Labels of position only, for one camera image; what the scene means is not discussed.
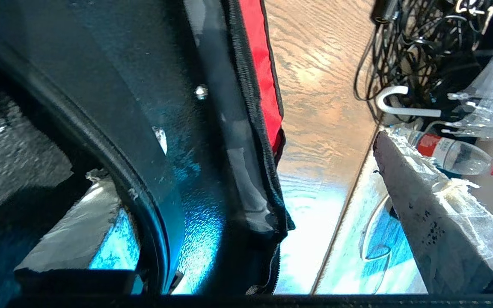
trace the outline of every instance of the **bolt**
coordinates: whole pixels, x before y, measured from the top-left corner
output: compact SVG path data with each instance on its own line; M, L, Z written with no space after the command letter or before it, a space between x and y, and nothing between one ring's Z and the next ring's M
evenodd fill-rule
M198 100L204 100L207 98L208 95L209 95L209 90L207 89L207 86L205 86L204 84L200 84L195 89L195 96L197 96Z

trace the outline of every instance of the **tangled cables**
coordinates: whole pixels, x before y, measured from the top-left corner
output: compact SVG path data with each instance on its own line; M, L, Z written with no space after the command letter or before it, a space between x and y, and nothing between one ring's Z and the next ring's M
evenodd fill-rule
M354 79L354 95L366 101L372 117L378 117L372 100L387 86L408 86L407 96L397 97L400 107L434 108L431 92L443 76L478 65L473 56L487 24L490 0L398 0L389 22L376 24ZM367 59L365 91L359 79ZM465 64L464 59L471 59ZM411 122L415 117L398 117Z

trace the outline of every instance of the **bottle label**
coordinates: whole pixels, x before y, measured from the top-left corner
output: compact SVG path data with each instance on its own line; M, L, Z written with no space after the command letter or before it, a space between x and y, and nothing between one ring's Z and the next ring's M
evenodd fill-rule
M423 156L435 158L436 165L440 168L444 166L444 158L455 140L443 138L437 135L425 134L417 144L417 150Z

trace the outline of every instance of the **gray fabric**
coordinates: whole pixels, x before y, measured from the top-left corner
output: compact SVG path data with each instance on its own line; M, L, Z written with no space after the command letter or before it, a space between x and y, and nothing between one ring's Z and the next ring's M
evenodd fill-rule
M0 110L0 204L26 186L54 187L70 177L64 153L4 94Z
M19 293L12 269L71 206L68 199L82 194L65 181L70 169L64 153L0 93L0 308Z
M209 95L220 113L229 160L244 206L255 232L273 230L260 164L252 142L245 102L233 64L223 9L217 0L184 0L190 25L208 81Z

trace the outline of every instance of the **black cable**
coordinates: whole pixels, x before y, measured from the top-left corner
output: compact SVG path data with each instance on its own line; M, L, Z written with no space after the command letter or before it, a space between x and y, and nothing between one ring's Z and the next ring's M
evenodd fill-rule
M477 10L487 8L485 1L476 5ZM446 59L472 54L473 46L481 37L477 28L480 24L479 16L471 15L469 10L458 14L455 6L443 0L399 0L395 18L376 25L362 53L354 78L355 98L368 103L376 121L372 100L388 86L408 86L409 94L398 100L403 106L431 108L430 92L436 88L432 83L438 82L442 63L450 66ZM371 72L371 76L367 75L366 90L361 94L358 82L368 57L371 69L367 74ZM415 120L415 117L397 118Z

